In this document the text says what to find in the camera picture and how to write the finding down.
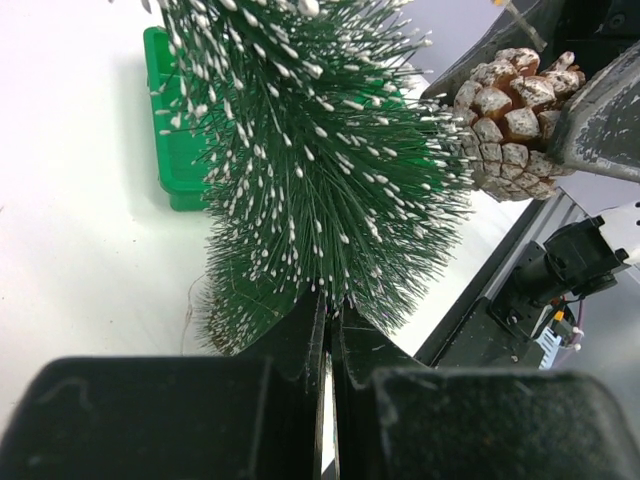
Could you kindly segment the small green christmas tree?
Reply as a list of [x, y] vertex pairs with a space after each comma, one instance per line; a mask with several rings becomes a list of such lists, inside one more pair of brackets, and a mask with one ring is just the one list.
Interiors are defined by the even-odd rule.
[[164, 134], [205, 140], [202, 336], [235, 354], [307, 293], [401, 327], [446, 267], [468, 158], [437, 100], [406, 98], [430, 43], [399, 1], [147, 1], [168, 38]]

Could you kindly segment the pine cone pair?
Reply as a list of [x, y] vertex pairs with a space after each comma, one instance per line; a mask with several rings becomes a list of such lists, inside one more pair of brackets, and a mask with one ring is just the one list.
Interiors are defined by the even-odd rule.
[[546, 200], [572, 173], [549, 157], [561, 110], [586, 75], [565, 51], [542, 70], [530, 48], [507, 48], [471, 69], [453, 101], [476, 188], [497, 201]]

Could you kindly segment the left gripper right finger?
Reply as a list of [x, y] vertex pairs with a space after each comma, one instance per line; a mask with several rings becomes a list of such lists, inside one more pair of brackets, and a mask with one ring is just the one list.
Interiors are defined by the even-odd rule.
[[635, 479], [639, 446], [596, 379], [432, 369], [344, 306], [331, 322], [340, 479]]

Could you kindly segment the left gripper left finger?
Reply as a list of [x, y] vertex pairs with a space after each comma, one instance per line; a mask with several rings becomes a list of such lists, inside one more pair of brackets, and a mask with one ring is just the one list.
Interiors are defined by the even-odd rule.
[[325, 299], [304, 293], [239, 354], [69, 357], [35, 376], [5, 479], [317, 479]]

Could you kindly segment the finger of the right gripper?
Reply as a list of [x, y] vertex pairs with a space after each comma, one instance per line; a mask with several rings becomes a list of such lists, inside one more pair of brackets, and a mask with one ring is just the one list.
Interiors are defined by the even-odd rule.
[[[511, 1], [511, 4], [547, 43], [547, 51], [549, 51], [554, 43], [554, 31], [565, 2]], [[440, 100], [452, 100], [472, 68], [480, 63], [488, 63], [498, 50], [519, 47], [534, 49], [535, 45], [523, 28], [523, 24], [516, 20], [511, 12], [505, 10], [488, 31], [421, 94], [421, 99], [436, 97]]]
[[564, 105], [549, 158], [569, 169], [639, 181], [639, 45], [598, 71]]

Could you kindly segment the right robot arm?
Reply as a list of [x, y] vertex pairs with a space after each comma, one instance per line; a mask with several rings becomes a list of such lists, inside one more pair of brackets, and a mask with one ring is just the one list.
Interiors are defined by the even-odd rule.
[[[562, 107], [548, 152], [560, 167], [636, 182], [639, 179], [639, 4], [636, 1], [535, 1], [525, 20], [548, 38], [545, 58], [561, 50], [577, 54], [587, 82]], [[545, 254], [506, 277], [495, 299], [455, 303], [427, 342], [451, 343], [473, 314], [507, 333], [509, 316], [572, 292], [584, 298], [614, 283], [615, 273], [636, 263], [639, 228], [591, 220], [556, 231]]]

